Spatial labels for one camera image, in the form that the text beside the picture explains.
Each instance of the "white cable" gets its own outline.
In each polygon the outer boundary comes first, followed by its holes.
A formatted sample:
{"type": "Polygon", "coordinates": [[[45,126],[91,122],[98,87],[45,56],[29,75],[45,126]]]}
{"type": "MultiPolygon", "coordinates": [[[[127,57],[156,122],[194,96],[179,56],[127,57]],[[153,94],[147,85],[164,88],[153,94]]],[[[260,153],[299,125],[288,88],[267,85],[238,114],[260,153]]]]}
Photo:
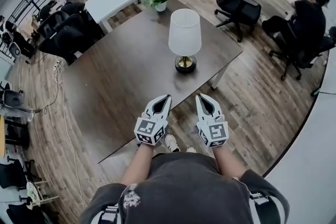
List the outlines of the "white cable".
{"type": "Polygon", "coordinates": [[[68,131],[68,125],[67,125],[67,120],[66,120],[66,110],[65,110],[65,95],[64,95],[64,86],[63,86],[63,81],[59,81],[60,80],[60,77],[62,75],[62,71],[63,71],[63,58],[61,57],[56,57],[56,62],[55,62],[55,66],[54,66],[54,69],[52,71],[52,75],[53,75],[53,79],[54,81],[56,81],[59,85],[62,86],[62,90],[63,90],[63,110],[64,110],[64,123],[65,123],[65,128],[67,130],[67,135],[69,137],[69,140],[70,140],[70,145],[71,145],[71,148],[72,148],[72,152],[73,152],[73,158],[74,158],[74,161],[75,161],[75,168],[76,168],[76,176],[77,176],[77,180],[78,180],[78,187],[79,187],[79,191],[80,191],[80,199],[81,199],[81,202],[82,202],[82,206],[83,206],[83,209],[85,209],[85,205],[84,205],[84,201],[83,201],[83,192],[82,192],[82,189],[81,189],[81,186],[80,186],[80,179],[79,179],[79,175],[78,175],[78,167],[77,167],[77,160],[76,160],[76,152],[75,152],[75,148],[73,147],[73,144],[72,144],[72,139],[69,135],[69,131],[68,131]]]}

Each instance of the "gold lamp base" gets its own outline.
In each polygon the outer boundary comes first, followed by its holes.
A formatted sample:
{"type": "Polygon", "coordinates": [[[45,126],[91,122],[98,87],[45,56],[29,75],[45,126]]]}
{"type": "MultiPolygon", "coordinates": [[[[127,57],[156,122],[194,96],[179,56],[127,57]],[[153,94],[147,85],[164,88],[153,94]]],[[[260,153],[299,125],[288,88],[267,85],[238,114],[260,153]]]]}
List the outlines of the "gold lamp base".
{"type": "Polygon", "coordinates": [[[194,56],[177,56],[175,58],[175,68],[181,73],[190,73],[196,68],[196,58],[194,56]]]}

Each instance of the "white lampshade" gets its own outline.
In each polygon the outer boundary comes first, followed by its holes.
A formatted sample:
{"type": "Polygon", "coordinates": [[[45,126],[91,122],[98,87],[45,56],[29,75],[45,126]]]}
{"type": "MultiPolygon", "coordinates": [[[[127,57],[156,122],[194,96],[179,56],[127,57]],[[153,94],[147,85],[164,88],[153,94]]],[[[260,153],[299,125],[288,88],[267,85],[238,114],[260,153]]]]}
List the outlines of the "white lampshade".
{"type": "Polygon", "coordinates": [[[169,48],[179,56],[192,56],[202,46],[199,14],[182,8],[173,12],[170,19],[169,48]]]}

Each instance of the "white pot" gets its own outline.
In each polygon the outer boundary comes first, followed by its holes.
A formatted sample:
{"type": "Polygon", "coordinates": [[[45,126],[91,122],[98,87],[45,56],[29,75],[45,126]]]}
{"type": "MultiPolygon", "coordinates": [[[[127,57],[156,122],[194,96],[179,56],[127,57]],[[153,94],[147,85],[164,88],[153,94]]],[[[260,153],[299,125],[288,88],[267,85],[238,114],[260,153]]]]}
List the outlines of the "white pot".
{"type": "Polygon", "coordinates": [[[166,6],[167,6],[167,2],[158,4],[155,6],[155,8],[158,12],[162,12],[166,9],[166,6]]]}

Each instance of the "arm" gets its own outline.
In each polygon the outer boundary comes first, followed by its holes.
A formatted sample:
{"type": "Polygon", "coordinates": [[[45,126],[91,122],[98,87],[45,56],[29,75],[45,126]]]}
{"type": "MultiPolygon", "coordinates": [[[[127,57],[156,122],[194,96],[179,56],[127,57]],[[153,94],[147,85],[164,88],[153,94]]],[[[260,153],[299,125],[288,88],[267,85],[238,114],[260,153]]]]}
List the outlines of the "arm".
{"type": "Polygon", "coordinates": [[[137,184],[148,178],[154,146],[141,144],[120,183],[126,186],[137,184]]]}
{"type": "Polygon", "coordinates": [[[215,147],[213,152],[222,175],[240,179],[247,171],[226,146],[215,147]]]}

